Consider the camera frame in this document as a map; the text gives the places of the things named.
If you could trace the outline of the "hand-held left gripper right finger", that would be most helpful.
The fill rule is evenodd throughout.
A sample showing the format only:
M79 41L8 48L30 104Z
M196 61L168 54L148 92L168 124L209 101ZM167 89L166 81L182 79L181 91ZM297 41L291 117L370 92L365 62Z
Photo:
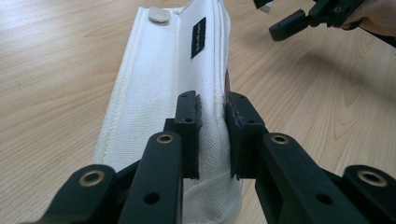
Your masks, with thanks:
M268 224L369 224L292 137L270 133L249 99L226 93L231 176L254 179Z

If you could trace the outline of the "white fabric pencil case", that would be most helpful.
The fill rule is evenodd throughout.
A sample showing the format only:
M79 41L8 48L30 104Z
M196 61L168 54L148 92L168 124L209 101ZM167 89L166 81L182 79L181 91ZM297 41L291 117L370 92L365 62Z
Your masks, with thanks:
M242 205L224 109L230 28L223 0L139 8L92 159L117 171L140 160L175 115L177 97L195 91L203 123L199 177L184 182L183 224L233 224Z

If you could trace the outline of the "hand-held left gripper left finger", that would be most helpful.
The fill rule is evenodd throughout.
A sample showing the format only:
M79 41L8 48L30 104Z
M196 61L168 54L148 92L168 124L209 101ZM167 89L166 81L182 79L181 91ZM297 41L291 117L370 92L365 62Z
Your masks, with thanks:
M181 224L183 180L199 177L200 96L186 91L163 130L148 139L118 224Z

